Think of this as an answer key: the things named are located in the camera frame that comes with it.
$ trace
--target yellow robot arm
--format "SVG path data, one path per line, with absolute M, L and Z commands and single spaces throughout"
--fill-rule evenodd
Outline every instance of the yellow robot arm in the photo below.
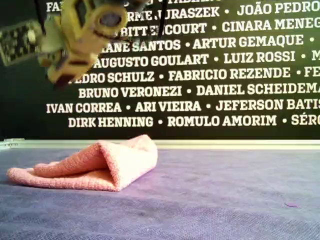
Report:
M 129 6 L 139 12 L 147 2 L 130 0 Z M 1 29 L 1 57 L 9 66 L 37 56 L 48 68 L 48 80 L 64 86 L 90 70 L 109 41 L 119 39 L 127 17 L 123 0 L 64 0 L 60 15 L 47 16 L 44 31 L 35 20 Z

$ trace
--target small purple debris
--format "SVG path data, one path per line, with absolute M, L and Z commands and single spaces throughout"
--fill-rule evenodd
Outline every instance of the small purple debris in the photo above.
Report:
M 291 208 L 298 208 L 299 207 L 297 204 L 292 203 L 292 202 L 285 202 L 284 204 L 288 207 L 291 207 Z

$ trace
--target folded cloth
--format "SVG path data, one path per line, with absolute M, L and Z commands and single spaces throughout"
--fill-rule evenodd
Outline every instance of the folded cloth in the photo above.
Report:
M 62 161 L 10 168 L 7 176 L 32 187 L 119 192 L 154 169 L 157 159 L 156 144 L 140 135 L 121 144 L 101 140 Z

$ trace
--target metal edge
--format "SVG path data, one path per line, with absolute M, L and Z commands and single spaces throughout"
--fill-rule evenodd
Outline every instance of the metal edge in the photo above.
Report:
M 120 143 L 123 140 L 105 141 Z M 0 148 L 15 149 L 81 149 L 97 140 L 24 140 L 7 139 Z M 320 150 L 320 140 L 154 140 L 159 149 L 217 150 Z

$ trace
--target purple mat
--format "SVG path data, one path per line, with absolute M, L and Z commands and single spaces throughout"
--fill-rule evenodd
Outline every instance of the purple mat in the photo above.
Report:
M 119 193 L 7 180 L 73 152 L 0 151 L 0 240 L 320 239 L 320 151 L 160 150 Z

